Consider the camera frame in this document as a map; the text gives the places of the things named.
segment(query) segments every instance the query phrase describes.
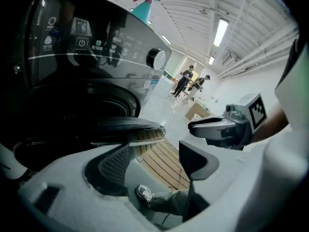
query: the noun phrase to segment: air conditioner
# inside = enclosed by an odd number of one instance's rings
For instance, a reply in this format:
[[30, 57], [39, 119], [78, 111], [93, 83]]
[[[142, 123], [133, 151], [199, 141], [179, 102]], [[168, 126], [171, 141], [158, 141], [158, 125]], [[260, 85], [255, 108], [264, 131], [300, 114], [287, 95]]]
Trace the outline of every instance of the air conditioner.
[[225, 59], [222, 61], [222, 66], [228, 67], [228, 66], [236, 63], [239, 60], [240, 60], [240, 57], [238, 57], [237, 54], [232, 53], [232, 52], [228, 53], [227, 56], [225, 57]]

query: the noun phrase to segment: power button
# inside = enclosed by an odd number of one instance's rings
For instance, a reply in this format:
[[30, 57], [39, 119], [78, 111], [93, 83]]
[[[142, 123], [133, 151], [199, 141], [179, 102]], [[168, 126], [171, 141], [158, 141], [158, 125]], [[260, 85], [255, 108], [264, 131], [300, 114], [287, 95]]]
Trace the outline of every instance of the power button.
[[88, 46], [88, 39], [87, 38], [78, 37], [76, 39], [76, 47], [77, 48], [86, 48], [86, 46]]

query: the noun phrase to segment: person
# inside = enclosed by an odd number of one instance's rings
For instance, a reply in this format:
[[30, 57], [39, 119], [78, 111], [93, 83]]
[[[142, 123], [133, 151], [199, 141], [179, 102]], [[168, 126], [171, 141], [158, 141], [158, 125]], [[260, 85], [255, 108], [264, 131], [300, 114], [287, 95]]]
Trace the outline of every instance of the person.
[[179, 80], [175, 91], [172, 93], [172, 95], [174, 95], [173, 99], [176, 99], [179, 96], [180, 92], [183, 90], [184, 86], [187, 85], [189, 81], [191, 81], [191, 78], [193, 77], [193, 69], [194, 66], [190, 65], [188, 70], [180, 72], [182, 78]]
[[190, 100], [192, 97], [194, 97], [198, 90], [199, 91], [202, 90], [202, 86], [203, 86], [203, 83], [205, 82], [205, 80], [210, 80], [210, 79], [211, 79], [211, 77], [209, 75], [206, 75], [205, 77], [200, 77], [199, 79], [197, 79], [192, 85], [192, 90], [191, 90], [190, 94], [187, 95], [187, 97], [183, 99], [183, 102], [188, 104], [188, 100]]
[[[294, 66], [299, 54], [304, 48], [305, 42], [302, 38], [296, 39], [290, 50], [290, 54], [283, 71], [282, 77], [278, 83], [287, 76], [291, 68]], [[261, 140], [267, 139], [288, 125], [286, 115], [278, 103], [273, 110], [270, 112], [267, 121], [255, 132], [251, 143], [256, 143]], [[139, 185], [136, 187], [136, 194], [142, 200], [146, 201], [147, 206], [156, 212], [170, 213], [177, 216], [184, 216], [186, 209], [186, 201], [188, 198], [189, 190], [177, 190], [171, 192], [162, 192], [154, 195], [151, 190], [144, 186]]]

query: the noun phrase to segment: white wall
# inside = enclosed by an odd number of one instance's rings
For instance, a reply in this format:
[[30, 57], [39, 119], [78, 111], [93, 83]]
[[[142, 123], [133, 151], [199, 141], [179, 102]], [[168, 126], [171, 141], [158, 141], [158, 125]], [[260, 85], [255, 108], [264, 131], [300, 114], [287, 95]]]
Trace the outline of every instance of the white wall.
[[171, 76], [175, 76], [174, 74], [176, 74], [177, 70], [179, 69], [180, 65], [183, 63], [184, 61], [184, 57], [185, 55], [177, 52], [175, 50], [172, 49], [172, 54], [169, 57], [169, 60], [166, 64], [165, 70], [171, 75]]
[[205, 77], [206, 75], [210, 75], [211, 79], [204, 82], [203, 91], [197, 92], [196, 96], [209, 103], [211, 101], [211, 96], [213, 96], [216, 90], [219, 88], [220, 84], [222, 83], [222, 80], [218, 76], [218, 73], [208, 66], [204, 68], [200, 77]]
[[[269, 65], [264, 69], [257, 70], [247, 75], [224, 80], [219, 88], [214, 92], [214, 99], [207, 100], [207, 104], [209, 105], [211, 112], [216, 115], [221, 115], [226, 104], [237, 102], [246, 94], [261, 93], [266, 112], [269, 113], [273, 106], [278, 102], [274, 91], [283, 73], [284, 67], [285, 62], [280, 62]], [[290, 129], [291, 128], [288, 126], [282, 132]], [[254, 146], [258, 144], [265, 144], [268, 140], [269, 139], [255, 144], [250, 144], [244, 148], [244, 151], [251, 151]]]
[[201, 74], [204, 70], [205, 66], [204, 65], [201, 65], [200, 63], [197, 63], [195, 66], [194, 66], [194, 71], [196, 73], [199, 73]]

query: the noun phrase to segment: cardboard box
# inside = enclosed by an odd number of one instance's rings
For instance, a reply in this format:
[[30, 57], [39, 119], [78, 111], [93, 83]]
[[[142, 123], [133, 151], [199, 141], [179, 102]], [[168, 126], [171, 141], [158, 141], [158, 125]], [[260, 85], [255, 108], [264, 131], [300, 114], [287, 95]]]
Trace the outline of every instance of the cardboard box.
[[191, 120], [194, 117], [194, 114], [197, 114], [202, 118], [211, 115], [210, 112], [206, 111], [206, 109], [199, 102], [194, 103], [185, 116], [187, 119]]

